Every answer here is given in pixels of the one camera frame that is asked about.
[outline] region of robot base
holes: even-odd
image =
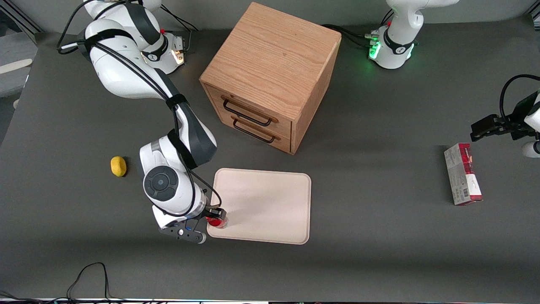
[[[160,69],[165,74],[170,74],[185,62],[184,40],[182,37],[175,36],[171,33],[165,33],[163,36],[167,39],[168,50],[163,53],[161,58],[152,57],[152,54],[143,55],[149,66]]]
[[[382,37],[384,32],[388,29],[388,26],[384,25],[376,30],[371,31],[372,35],[378,35]],[[411,51],[414,44],[408,49],[404,50],[402,54],[396,55],[389,47],[384,39],[378,39],[375,45],[369,50],[368,58],[375,61],[378,65],[385,69],[397,69],[401,67],[407,59],[410,58]]]

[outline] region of drawer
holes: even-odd
[[[281,135],[286,138],[291,137],[291,122],[278,115],[269,115],[264,110],[255,109],[239,101],[233,95],[218,90],[209,85],[205,86],[214,108],[223,120],[225,117],[233,115],[243,121],[249,121],[260,127],[261,130],[268,130],[273,134]]]
[[[291,152],[291,139],[288,137],[272,134],[268,130],[234,115],[225,117],[223,123],[272,147],[287,153]]]

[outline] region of beige tray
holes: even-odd
[[[214,189],[227,211],[228,225],[208,225],[208,234],[223,239],[304,244],[309,238],[311,179],[303,173],[223,168]],[[212,196],[212,204],[218,198]]]

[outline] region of wooden drawer cabinet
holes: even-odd
[[[224,124],[294,154],[340,42],[336,31],[252,3],[200,81]]]

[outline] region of black strap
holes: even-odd
[[[104,40],[104,39],[109,39],[109,38],[114,38],[116,36],[124,36],[124,37],[127,37],[131,40],[134,41],[133,37],[131,37],[130,33],[126,32],[125,30],[120,30],[120,29],[108,29],[108,30],[104,30],[104,31],[101,31],[91,37],[88,37],[85,41],[84,41],[84,47],[86,48],[86,50],[88,51],[88,53],[90,53],[90,49],[92,48],[93,45],[96,45],[96,43],[100,42],[101,40]]]
[[[407,44],[399,44],[399,43],[393,42],[392,39],[390,39],[390,36],[388,36],[388,29],[384,31],[383,38],[386,45],[389,46],[392,49],[392,52],[394,52],[394,54],[396,55],[401,55],[405,53],[405,51],[407,51],[410,48],[410,46],[413,45],[414,43],[414,41],[411,41]]]
[[[197,167],[197,164],[195,163],[195,160],[193,159],[191,152],[187,149],[184,143],[178,138],[174,129],[172,129],[167,134],[167,138],[172,143],[172,145],[176,149],[176,152],[178,152],[179,156],[182,157],[182,159],[184,160],[186,167],[189,170],[195,169]]]
[[[184,96],[184,95],[182,95],[182,94],[180,94],[180,93],[178,93],[178,94],[172,96],[171,98],[169,98],[169,99],[167,99],[167,100],[165,101],[165,103],[167,104],[167,107],[169,107],[169,109],[170,109],[171,111],[174,111],[174,106],[175,106],[175,105],[181,104],[181,103],[183,103],[183,102],[189,104],[189,102],[187,102],[186,96]]]

